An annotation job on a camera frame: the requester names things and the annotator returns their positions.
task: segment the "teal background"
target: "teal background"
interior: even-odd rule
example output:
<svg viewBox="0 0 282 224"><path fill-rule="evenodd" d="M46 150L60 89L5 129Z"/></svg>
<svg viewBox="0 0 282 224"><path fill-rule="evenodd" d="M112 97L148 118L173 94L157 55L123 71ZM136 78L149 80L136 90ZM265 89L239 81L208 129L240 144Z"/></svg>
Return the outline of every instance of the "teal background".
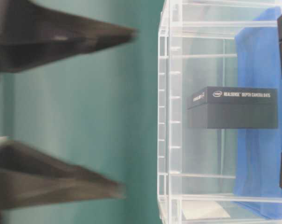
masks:
<svg viewBox="0 0 282 224"><path fill-rule="evenodd" d="M157 40L163 0L35 0L138 30L134 43L0 75L0 134L127 186L125 200L7 212L10 224L159 224Z"/></svg>

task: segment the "transparent plastic container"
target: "transparent plastic container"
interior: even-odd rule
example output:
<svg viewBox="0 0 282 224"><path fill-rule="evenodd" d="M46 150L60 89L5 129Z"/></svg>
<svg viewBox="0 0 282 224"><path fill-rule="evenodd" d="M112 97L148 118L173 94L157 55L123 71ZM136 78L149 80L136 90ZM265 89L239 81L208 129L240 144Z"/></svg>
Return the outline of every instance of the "transparent plastic container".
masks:
<svg viewBox="0 0 282 224"><path fill-rule="evenodd" d="M262 189L248 196L235 193L237 179L243 178L237 173L239 130L191 128L187 108L189 98L207 86L239 86L235 37L246 28L276 28L276 19L256 21L273 7L282 13L282 0L165 0L158 34L158 205L163 223L282 224L282 196L264 196ZM258 178L256 170L246 174ZM273 216L266 217L250 205L278 208L279 215L273 209Z"/></svg>

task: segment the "blue cloth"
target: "blue cloth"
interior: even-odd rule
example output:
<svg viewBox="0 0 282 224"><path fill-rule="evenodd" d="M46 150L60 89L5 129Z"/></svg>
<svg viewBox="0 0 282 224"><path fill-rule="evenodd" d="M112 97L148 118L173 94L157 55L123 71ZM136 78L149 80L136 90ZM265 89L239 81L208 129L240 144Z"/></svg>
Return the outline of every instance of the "blue cloth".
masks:
<svg viewBox="0 0 282 224"><path fill-rule="evenodd" d="M270 8L257 21L276 20L279 7ZM278 89L278 129L238 131L234 193L248 197L282 197L279 187L282 152L282 75L276 27L245 28L235 37L238 86ZM241 203L267 219L282 218L280 203Z"/></svg>

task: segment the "white paper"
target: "white paper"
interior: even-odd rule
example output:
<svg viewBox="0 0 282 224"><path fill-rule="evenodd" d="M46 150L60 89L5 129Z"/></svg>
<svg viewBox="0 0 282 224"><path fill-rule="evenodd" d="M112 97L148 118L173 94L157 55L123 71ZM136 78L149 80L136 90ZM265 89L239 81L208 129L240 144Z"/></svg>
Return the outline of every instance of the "white paper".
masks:
<svg viewBox="0 0 282 224"><path fill-rule="evenodd" d="M217 202L185 201L182 202L182 212L187 220L230 218L226 210Z"/></svg>

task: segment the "intel logo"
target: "intel logo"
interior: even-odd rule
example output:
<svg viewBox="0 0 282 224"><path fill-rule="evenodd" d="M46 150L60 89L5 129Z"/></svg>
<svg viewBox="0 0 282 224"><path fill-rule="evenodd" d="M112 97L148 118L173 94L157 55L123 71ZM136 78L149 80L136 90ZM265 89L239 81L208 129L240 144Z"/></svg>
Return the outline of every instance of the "intel logo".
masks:
<svg viewBox="0 0 282 224"><path fill-rule="evenodd" d="M222 91L215 91L212 95L214 97L221 97L223 95L223 92Z"/></svg>

